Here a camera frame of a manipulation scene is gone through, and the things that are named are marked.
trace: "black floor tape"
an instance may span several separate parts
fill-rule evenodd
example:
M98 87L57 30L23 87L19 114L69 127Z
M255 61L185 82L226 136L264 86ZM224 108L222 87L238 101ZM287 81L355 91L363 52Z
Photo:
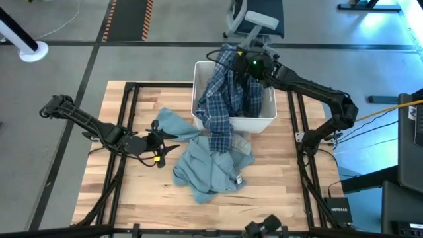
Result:
M107 42L141 41L147 0L117 0Z

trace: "yellow cable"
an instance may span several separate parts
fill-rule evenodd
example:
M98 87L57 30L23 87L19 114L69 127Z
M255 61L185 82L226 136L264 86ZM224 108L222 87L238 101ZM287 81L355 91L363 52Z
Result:
M386 112L386 111L397 109L397 108L402 108L402 107L405 107L405 106L412 106L412 105L416 105L416 104L420 104L420 103L423 103L423 100L417 100L415 102L408 102L408 103L400 104L398 106L392 106L390 108L386 108L386 109L380 110L379 112L375 112L375 113L372 113L372 114L370 114L368 116L365 116L365 117L362 117L360 119L357 119L356 122L359 122L361 120L364 120L364 119L370 118L372 116L381 114L382 112Z

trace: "white cable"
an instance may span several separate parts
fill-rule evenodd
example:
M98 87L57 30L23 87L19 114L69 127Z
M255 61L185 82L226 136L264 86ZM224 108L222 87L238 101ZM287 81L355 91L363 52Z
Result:
M355 152L355 151L359 151L359 150L362 150L362 149L367 149L367 148L370 148L370 147L373 147L373 146L376 146L376 145L380 145L382 143L387 143L387 142L395 141L395 140L398 140L398 138L396 138L396 139L388 139L387 141L378 142L378 143L375 143L373 145L368 145L368 146L365 146L365 147L362 147L362 148L350 149L350 150L347 150L347 151L336 152L335 155L338 155L338 154L341 154L341 153Z
M40 39L40 38L43 38L43 37L48 36L48 35L50 35L50 34L53 34L53 33L57 32L57 31L61 30L61 29L62 29L63 27L65 27L67 24L71 23L73 20L75 20L75 18L77 18L78 14L79 14L79 11L80 11L80 9L81 9L81 3L79 2L79 0L77 0L77 2L78 2L78 11L77 11L77 14L75 14L75 16L74 16L71 20L69 20L69 21L68 21L67 23L65 23L63 26L61 26L61 27L59 27L59 28L57 28L57 29L53 30L52 32L49 32L49 33L47 33L47 34L44 34L44 35L42 35L42 36L40 36L40 37L35 38L35 40L38 40L38 39Z

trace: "orange and black hazard tape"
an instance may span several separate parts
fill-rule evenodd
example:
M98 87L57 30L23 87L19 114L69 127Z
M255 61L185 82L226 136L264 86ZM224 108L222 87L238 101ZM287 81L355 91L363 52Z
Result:
M114 15L114 11L115 11L115 8L116 8L116 2L117 1L118 0L113 0L113 2L112 2L112 8L110 9L110 12L108 14L107 25L106 25L106 29L104 30L104 34L103 34L103 40L102 40L103 42L107 41L108 32L110 30L110 25L112 24L112 19L113 19L113 15Z
M147 0L147 6L145 8L144 25L143 25L143 36L142 40L148 39L148 31L150 30L151 15L153 12L153 0Z

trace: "pole base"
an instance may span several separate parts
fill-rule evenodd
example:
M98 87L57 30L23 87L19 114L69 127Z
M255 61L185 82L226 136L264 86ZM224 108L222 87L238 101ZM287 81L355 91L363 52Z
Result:
M44 58L44 56L46 56L48 53L48 45L40 41L37 41L37 44L38 44L38 49L33 54L28 54L20 50L19 51L20 59L24 62L32 63Z

